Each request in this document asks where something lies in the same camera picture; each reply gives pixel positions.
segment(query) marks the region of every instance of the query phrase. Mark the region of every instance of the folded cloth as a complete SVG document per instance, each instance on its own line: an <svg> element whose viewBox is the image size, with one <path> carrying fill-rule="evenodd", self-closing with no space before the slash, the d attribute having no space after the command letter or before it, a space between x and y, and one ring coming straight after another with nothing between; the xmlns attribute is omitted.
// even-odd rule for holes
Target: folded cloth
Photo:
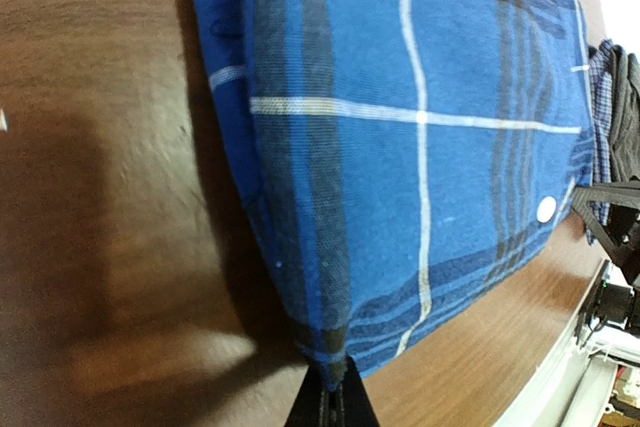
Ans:
<svg viewBox="0 0 640 427"><path fill-rule="evenodd" d="M613 42L604 40L598 49L593 49L589 58L589 83L591 86L591 108L596 138L596 155L593 162L593 182L611 182L611 159L609 155L609 133L613 115ZM609 204L594 205L594 214L602 225L609 219Z"/></svg>
<svg viewBox="0 0 640 427"><path fill-rule="evenodd" d="M578 0L195 0L231 169L329 388L524 266L590 185Z"/></svg>
<svg viewBox="0 0 640 427"><path fill-rule="evenodd" d="M611 174L614 181L628 182L640 178L640 64L619 45L613 52Z"/></svg>

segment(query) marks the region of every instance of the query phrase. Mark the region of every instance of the blue fabric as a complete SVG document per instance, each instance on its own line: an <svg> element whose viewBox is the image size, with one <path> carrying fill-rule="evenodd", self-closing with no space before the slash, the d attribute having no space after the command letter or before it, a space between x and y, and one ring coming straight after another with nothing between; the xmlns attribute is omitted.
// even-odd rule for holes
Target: blue fabric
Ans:
<svg viewBox="0 0 640 427"><path fill-rule="evenodd" d="M577 5L195 0L231 169L329 387L524 266L590 185Z"/></svg>
<svg viewBox="0 0 640 427"><path fill-rule="evenodd" d="M593 182L611 182L611 156L609 133L613 117L613 78L611 62L613 41L604 40L589 59L589 83L591 86L591 107L596 138L596 155L593 162ZM595 204L594 214L602 225L609 220L609 204Z"/></svg>

